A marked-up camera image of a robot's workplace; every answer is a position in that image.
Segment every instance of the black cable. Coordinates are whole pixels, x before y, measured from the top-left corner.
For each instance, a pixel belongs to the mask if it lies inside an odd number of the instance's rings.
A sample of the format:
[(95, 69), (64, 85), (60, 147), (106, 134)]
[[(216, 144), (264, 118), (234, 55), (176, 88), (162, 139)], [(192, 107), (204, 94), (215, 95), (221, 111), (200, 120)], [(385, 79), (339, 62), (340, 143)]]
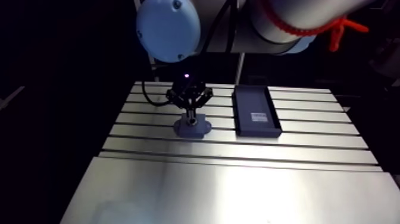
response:
[(142, 92), (143, 92), (143, 95), (145, 96), (146, 100), (147, 100), (151, 105), (156, 106), (156, 107), (162, 107), (162, 106), (168, 105), (168, 104), (170, 104), (170, 103), (172, 102), (172, 100), (173, 100), (173, 99), (169, 99), (169, 100), (167, 100), (166, 102), (153, 102), (153, 101), (149, 98), (149, 96), (147, 95), (146, 88), (145, 88), (145, 81), (144, 81), (144, 80), (142, 81)]
[(230, 53), (233, 47), (236, 33), (236, 20), (238, 19), (238, 0), (230, 1), (230, 15), (229, 15), (229, 28), (228, 28), (228, 41), (226, 44), (225, 53)]
[(203, 54), (207, 51), (208, 46), (210, 45), (211, 39), (213, 38), (214, 32), (220, 23), (222, 17), (224, 16), (226, 10), (228, 10), (228, 7), (230, 6), (230, 0), (227, 0), (220, 11), (218, 12), (217, 16), (215, 17), (214, 21), (211, 24), (211, 27), (208, 31), (207, 38), (204, 41), (203, 48), (201, 49), (200, 54)]

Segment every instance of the metal table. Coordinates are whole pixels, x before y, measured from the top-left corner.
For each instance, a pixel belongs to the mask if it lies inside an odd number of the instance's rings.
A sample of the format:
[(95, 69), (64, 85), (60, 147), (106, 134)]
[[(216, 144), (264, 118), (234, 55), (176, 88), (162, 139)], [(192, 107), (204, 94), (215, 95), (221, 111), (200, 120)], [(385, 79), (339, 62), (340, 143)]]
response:
[(209, 86), (213, 130), (193, 140), (135, 85), (61, 223), (400, 223), (399, 189), (329, 90), (270, 87), (283, 133), (266, 139), (236, 136), (233, 85)]

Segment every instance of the label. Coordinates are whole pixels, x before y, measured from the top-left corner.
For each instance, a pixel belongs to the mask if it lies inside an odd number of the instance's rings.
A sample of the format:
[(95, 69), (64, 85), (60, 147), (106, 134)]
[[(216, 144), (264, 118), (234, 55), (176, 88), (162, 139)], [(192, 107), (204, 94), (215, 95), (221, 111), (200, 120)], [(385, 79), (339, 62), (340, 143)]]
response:
[(251, 120), (253, 122), (268, 122), (267, 114), (265, 113), (251, 113)]

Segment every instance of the red cable tie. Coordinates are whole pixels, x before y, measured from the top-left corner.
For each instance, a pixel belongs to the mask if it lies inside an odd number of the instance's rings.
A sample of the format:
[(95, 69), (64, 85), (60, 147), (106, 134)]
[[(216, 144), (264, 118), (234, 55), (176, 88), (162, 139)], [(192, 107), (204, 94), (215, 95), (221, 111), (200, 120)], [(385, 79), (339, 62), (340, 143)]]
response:
[(267, 18), (269, 20), (271, 20), (275, 24), (275, 26), (277, 26), (284, 32), (289, 33), (291, 35), (313, 36), (313, 35), (323, 33), (330, 29), (331, 30), (331, 35), (330, 35), (331, 38), (330, 38), (329, 50), (331, 52), (335, 52), (339, 49), (340, 41), (342, 40), (346, 26), (353, 28), (362, 33), (369, 32), (368, 27), (358, 24), (354, 21), (348, 20), (346, 18), (346, 16), (343, 16), (341, 18), (333, 20), (333, 21), (325, 24), (324, 26), (321, 26), (316, 29), (299, 29), (299, 28), (295, 28), (295, 27), (287, 24), (285, 21), (281, 20), (279, 18), (279, 16), (275, 13), (275, 11), (272, 9), (269, 0), (261, 1), (261, 5), (265, 11), (265, 15), (267, 16)]

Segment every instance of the black tray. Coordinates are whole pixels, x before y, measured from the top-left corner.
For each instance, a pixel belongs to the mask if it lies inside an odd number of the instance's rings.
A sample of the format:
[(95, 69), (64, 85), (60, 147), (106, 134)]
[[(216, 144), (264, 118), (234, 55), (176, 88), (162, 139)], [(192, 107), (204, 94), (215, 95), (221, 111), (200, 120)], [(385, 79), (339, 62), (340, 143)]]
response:
[(232, 94), (236, 133), (239, 136), (277, 138), (282, 133), (266, 86), (236, 86)]

